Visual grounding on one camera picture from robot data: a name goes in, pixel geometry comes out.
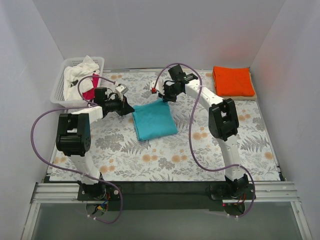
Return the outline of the teal t shirt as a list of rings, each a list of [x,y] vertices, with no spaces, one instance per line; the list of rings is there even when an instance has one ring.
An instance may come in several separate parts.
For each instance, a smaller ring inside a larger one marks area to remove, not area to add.
[[[145,105],[135,105],[132,119],[139,141],[175,135],[177,126],[167,102],[158,99]]]

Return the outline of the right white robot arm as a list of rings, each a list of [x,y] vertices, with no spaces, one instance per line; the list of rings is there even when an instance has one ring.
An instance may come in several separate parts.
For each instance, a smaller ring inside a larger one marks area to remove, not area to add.
[[[224,161],[226,193],[237,199],[245,192],[249,184],[248,173],[241,166],[237,134],[239,120],[235,102],[224,99],[203,85],[200,75],[194,70],[186,74],[182,63],[171,63],[165,67],[171,77],[169,81],[156,79],[150,85],[152,93],[157,93],[164,102],[175,102],[179,94],[195,99],[195,105],[201,105],[208,112],[208,129],[217,140]]]

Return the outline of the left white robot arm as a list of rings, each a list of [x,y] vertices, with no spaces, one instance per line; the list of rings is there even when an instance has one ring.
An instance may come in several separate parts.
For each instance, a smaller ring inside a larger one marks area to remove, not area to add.
[[[101,172],[95,166],[89,153],[91,147],[91,124],[103,119],[108,113],[116,112],[119,116],[133,113],[125,93],[127,86],[119,84],[115,92],[107,94],[106,87],[94,90],[93,106],[72,112],[61,113],[58,119],[56,148],[71,160],[76,170],[81,172],[77,182],[84,194],[95,200],[102,200],[107,193],[106,185],[98,181]]]

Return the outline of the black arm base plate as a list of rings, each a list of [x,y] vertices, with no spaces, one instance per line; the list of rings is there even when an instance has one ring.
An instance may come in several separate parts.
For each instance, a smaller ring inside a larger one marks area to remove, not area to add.
[[[225,181],[114,181],[111,184],[78,184],[77,200],[108,205],[119,210],[223,211],[223,201],[243,202],[255,198],[253,185],[234,189]]]

